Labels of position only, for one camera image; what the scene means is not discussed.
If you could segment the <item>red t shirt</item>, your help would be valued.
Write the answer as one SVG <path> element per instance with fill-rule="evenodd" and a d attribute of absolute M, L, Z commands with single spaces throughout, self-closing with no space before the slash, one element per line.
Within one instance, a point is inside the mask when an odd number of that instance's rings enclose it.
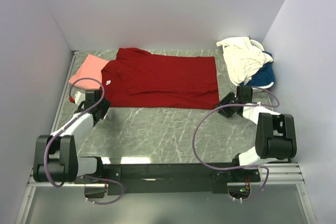
<path fill-rule="evenodd" d="M 211 110 L 219 102 L 214 57 L 120 48 L 101 74 L 105 98 L 113 107 Z"/>

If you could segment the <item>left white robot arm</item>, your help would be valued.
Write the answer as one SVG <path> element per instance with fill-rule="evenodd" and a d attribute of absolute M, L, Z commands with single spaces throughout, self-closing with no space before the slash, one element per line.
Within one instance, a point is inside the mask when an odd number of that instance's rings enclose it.
<path fill-rule="evenodd" d="M 63 127 L 37 138 L 33 165 L 36 182 L 50 182 L 60 187 L 75 181 L 79 176 L 76 141 L 104 119 L 109 106 L 101 90 L 87 90 L 85 99 Z"/>

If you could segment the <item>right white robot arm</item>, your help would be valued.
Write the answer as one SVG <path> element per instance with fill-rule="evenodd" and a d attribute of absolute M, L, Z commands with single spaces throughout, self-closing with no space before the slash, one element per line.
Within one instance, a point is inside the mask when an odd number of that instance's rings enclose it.
<path fill-rule="evenodd" d="M 237 114 L 257 126 L 254 147 L 237 154 L 232 160 L 234 166 L 230 169 L 230 175 L 238 182 L 249 175 L 248 169 L 290 160 L 297 153 L 293 116 L 270 110 L 270 104 L 254 103 L 253 89 L 250 86 L 237 86 L 236 92 L 228 93 L 215 105 L 220 115 L 231 118 Z"/>

